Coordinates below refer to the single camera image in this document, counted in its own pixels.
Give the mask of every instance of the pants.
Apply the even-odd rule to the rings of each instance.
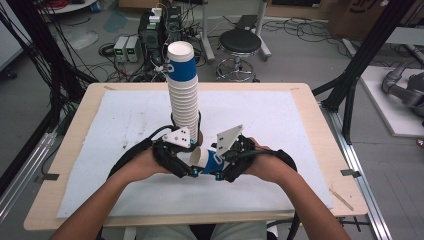
[[[211,240],[266,240],[266,222],[217,224]],[[137,240],[196,240],[188,225],[137,228]]]

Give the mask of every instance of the forearm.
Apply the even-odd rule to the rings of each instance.
[[[52,235],[51,239],[95,239],[122,191],[125,178],[113,175]]]
[[[350,239],[302,176],[291,169],[281,168],[280,171],[277,184],[295,207],[309,239]]]

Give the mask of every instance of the hand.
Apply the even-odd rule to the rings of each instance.
[[[256,145],[256,150],[271,150],[267,146],[261,146],[254,138],[250,138]],[[246,171],[246,174],[256,176],[264,181],[277,183],[284,173],[295,173],[287,164],[279,158],[269,154],[259,154]]]
[[[170,172],[156,162],[151,147],[139,153],[117,172],[128,183],[149,178],[156,173]]]

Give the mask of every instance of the black stool seat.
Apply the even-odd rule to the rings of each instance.
[[[219,42],[225,50],[249,54],[256,52],[261,47],[261,39],[248,30],[234,29],[223,33],[219,37]]]

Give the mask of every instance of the stool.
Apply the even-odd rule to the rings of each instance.
[[[252,65],[240,58],[255,55],[261,44],[261,39],[248,30],[234,29],[223,33],[219,37],[219,48],[234,58],[227,58],[217,66],[217,80],[222,78],[233,82],[244,82],[251,79],[253,82],[259,82]]]

